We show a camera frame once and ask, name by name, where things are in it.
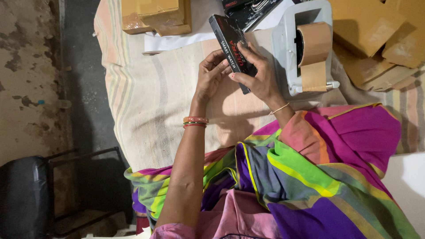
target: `woman's left hand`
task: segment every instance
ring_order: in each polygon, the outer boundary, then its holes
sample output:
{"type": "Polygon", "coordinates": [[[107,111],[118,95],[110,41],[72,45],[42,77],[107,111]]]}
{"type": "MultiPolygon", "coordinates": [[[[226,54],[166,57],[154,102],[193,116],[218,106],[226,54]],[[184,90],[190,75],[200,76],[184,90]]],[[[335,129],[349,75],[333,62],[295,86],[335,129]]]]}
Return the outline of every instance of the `woman's left hand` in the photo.
{"type": "Polygon", "coordinates": [[[232,70],[223,50],[211,52],[200,64],[194,100],[207,103],[216,93],[221,80],[232,70]]]}

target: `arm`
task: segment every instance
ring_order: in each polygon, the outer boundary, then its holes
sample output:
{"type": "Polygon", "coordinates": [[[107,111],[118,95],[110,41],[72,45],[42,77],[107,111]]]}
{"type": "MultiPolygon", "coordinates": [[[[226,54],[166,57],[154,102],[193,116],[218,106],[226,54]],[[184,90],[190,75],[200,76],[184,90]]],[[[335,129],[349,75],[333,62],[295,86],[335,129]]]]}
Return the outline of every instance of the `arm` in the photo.
{"type": "MultiPolygon", "coordinates": [[[[251,89],[251,92],[264,101],[264,103],[275,111],[287,104],[279,92],[276,83],[275,74],[270,67],[267,59],[263,57],[255,46],[248,43],[249,49],[238,43],[238,49],[249,62],[254,64],[258,72],[255,77],[244,73],[231,73],[230,78],[236,82],[242,83],[251,89]]],[[[274,113],[279,122],[280,128],[284,128],[295,112],[290,105],[274,113]]]]}
{"type": "MultiPolygon", "coordinates": [[[[198,84],[190,106],[190,116],[205,117],[209,99],[217,91],[223,76],[231,72],[222,50],[208,55],[199,64],[198,84]]],[[[195,227],[201,209],[205,127],[186,127],[171,171],[164,206],[156,227],[182,223],[195,227]]]]}

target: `red bangle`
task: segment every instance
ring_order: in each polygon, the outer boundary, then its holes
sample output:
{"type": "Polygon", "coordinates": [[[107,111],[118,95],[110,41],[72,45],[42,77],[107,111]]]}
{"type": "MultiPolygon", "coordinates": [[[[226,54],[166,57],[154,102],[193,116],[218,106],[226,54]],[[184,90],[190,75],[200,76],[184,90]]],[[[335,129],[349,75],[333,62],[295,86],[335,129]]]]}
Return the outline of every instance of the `red bangle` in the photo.
{"type": "Polygon", "coordinates": [[[184,125],[183,126],[183,128],[186,128],[187,126],[203,126],[204,128],[206,128],[207,126],[206,125],[204,125],[204,124],[186,124],[186,125],[184,125]]]}
{"type": "Polygon", "coordinates": [[[208,124],[210,121],[208,120],[208,118],[205,117],[188,116],[183,118],[183,123],[186,122],[202,122],[204,124],[208,124]]]}

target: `white paper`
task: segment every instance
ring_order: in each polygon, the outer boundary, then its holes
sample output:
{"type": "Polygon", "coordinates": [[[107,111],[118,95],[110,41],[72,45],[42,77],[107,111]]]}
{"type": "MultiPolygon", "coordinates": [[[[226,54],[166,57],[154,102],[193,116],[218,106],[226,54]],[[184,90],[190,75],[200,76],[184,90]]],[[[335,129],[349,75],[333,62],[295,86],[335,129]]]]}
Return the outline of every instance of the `white paper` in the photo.
{"type": "MultiPolygon", "coordinates": [[[[286,9],[292,5],[294,5],[292,0],[282,0],[273,11],[269,12],[267,16],[261,19],[250,31],[276,26],[286,9]]],[[[155,36],[144,34],[144,51],[168,51],[195,42],[215,39],[214,32],[211,29],[208,19],[213,14],[224,15],[221,1],[191,0],[190,7],[192,12],[192,33],[167,37],[160,37],[158,34],[155,36]]]]}

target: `hand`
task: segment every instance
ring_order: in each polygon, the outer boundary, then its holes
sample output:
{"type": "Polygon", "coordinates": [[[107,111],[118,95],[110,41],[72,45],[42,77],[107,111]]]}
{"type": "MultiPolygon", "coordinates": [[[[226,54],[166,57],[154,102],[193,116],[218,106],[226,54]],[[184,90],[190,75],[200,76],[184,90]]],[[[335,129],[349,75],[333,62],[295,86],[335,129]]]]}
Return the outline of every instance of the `hand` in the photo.
{"type": "Polygon", "coordinates": [[[198,84],[193,100],[207,103],[217,91],[221,80],[232,72],[223,50],[211,52],[200,64],[198,84]]]}
{"type": "Polygon", "coordinates": [[[251,42],[248,42],[248,47],[249,49],[238,43],[238,50],[245,59],[254,64],[258,71],[257,74],[255,77],[251,77],[244,73],[231,73],[229,77],[250,88],[251,92],[264,101],[273,111],[279,109],[286,103],[279,92],[275,74],[267,59],[258,52],[251,42]]]}

